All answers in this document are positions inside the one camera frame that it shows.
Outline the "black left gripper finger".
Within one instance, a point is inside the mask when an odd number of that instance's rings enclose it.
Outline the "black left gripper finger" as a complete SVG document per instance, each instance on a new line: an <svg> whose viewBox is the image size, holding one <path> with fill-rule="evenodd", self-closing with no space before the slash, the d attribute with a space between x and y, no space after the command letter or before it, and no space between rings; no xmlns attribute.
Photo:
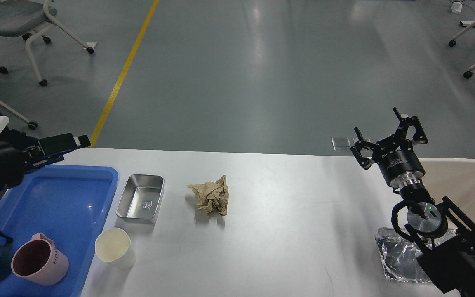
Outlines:
<svg viewBox="0 0 475 297"><path fill-rule="evenodd" d="M79 137L71 133L38 139L33 146L25 149L25 169L38 170L47 165L61 162L64 155L91 145L87 135Z"/></svg>

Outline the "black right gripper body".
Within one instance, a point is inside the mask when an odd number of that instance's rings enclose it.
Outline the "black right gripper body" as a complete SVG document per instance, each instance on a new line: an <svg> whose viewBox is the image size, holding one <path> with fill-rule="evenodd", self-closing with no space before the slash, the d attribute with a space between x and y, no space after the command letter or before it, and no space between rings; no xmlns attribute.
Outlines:
<svg viewBox="0 0 475 297"><path fill-rule="evenodd" d="M372 148L372 160L389 187L401 190L422 183L426 171L413 150L415 144L406 138L385 138Z"/></svg>

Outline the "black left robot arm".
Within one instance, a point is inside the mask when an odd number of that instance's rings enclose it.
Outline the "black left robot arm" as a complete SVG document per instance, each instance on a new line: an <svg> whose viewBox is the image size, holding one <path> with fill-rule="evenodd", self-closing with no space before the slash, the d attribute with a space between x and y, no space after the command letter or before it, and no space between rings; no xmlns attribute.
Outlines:
<svg viewBox="0 0 475 297"><path fill-rule="evenodd" d="M90 145L87 135L75 137L71 133L37 139L21 150L0 141L0 191L18 186L24 175L61 162L65 154Z"/></svg>

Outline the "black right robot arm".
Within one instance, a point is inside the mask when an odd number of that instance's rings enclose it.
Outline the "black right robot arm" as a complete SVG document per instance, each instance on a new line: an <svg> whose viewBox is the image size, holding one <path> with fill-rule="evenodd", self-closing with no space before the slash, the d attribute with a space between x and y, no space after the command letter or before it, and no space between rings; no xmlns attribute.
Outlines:
<svg viewBox="0 0 475 297"><path fill-rule="evenodd" d="M394 134L375 143L366 141L359 130L350 147L358 164L368 170L379 166L388 187L402 200L394 205L391 224L406 241L421 251L417 263L443 293L459 291L475 297L475 223L448 197L436 203L423 184L426 173L413 147L428 143L416 116L398 119Z"/></svg>

